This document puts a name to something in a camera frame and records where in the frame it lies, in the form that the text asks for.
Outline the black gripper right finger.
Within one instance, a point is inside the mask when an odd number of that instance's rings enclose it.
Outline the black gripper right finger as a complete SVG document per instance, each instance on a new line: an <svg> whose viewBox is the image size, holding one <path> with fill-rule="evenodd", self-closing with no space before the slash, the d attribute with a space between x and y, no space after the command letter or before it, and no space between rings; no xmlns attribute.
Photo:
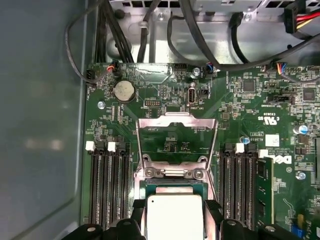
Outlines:
<svg viewBox="0 0 320 240"><path fill-rule="evenodd" d="M224 219L221 206L215 200L203 201L203 230L205 240L296 240L290 231L275 225L265 224L251 230L235 219Z"/></svg>

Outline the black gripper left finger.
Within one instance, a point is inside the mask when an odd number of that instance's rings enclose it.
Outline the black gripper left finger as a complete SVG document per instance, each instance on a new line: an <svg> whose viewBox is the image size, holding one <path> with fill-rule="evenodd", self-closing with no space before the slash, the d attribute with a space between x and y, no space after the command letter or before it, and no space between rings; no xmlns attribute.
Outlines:
<svg viewBox="0 0 320 240"><path fill-rule="evenodd" d="M115 226L104 230L98 224L84 224L76 229L77 240L145 240L141 233L141 222L146 206L145 199L133 202L130 218L119 220Z"/></svg>

